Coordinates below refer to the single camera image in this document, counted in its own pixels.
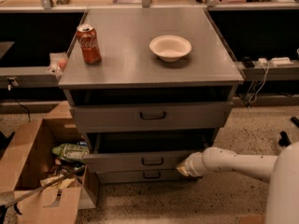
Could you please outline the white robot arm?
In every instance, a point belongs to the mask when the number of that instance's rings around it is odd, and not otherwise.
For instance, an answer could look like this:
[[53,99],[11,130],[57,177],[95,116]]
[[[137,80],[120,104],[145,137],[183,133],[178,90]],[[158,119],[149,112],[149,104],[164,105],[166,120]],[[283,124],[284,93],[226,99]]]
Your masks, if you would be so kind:
[[240,155],[209,147],[177,165],[185,176],[236,172],[269,184],[264,224],[299,224],[299,143],[285,147],[277,156]]

